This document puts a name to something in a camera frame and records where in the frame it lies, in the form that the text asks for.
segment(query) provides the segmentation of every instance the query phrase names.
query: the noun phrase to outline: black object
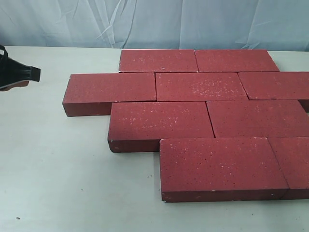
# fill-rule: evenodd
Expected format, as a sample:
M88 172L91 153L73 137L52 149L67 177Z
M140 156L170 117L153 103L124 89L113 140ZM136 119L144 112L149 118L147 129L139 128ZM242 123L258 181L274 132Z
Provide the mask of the black object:
M21 82L40 81L41 70L21 64L11 58L4 46L0 45L0 90Z

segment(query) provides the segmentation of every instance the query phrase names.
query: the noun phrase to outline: brick pattern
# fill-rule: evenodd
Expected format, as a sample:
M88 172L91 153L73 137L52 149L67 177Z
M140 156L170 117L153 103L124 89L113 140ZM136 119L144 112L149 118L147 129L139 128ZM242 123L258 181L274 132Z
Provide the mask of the brick pattern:
M308 73L265 50L124 50L119 73L72 75L63 107L111 114L112 152L160 149L166 202L309 199Z

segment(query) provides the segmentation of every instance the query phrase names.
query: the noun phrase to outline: red paver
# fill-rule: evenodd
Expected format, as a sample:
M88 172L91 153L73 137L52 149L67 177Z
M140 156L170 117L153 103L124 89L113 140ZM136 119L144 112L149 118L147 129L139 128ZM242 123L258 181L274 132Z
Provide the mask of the red paver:
M198 72L193 50L122 50L120 72Z
M309 199L309 138L269 138L289 185L282 199Z
M213 138L205 102L113 103L108 142L113 152L159 151L164 138Z
M309 117L297 100L210 101L215 137L309 137Z
M157 101L248 100L235 72L156 73Z
M71 75L63 107L67 116L110 115L112 102L155 101L154 73Z
M240 72L250 100L300 100L309 112L309 72Z
M277 65L266 50L195 51L200 72L277 72Z
M288 189L267 138L165 139L162 200L274 200Z

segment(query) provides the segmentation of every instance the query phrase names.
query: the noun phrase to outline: white tabletop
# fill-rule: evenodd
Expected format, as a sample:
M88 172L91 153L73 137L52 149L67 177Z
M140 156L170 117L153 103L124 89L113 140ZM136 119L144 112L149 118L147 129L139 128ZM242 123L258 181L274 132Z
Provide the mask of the white tabletop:
M309 200L164 203L157 153L113 154L109 116L66 117L70 74L116 73L121 50L7 50L42 73L0 92L1 232L309 231ZM309 71L309 52L270 54L281 71Z

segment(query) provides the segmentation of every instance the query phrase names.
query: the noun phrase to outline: white fabric backdrop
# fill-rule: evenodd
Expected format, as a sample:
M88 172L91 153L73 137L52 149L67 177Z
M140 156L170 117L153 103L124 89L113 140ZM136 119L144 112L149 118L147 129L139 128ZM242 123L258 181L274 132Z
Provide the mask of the white fabric backdrop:
M0 0L0 44L309 51L309 0Z

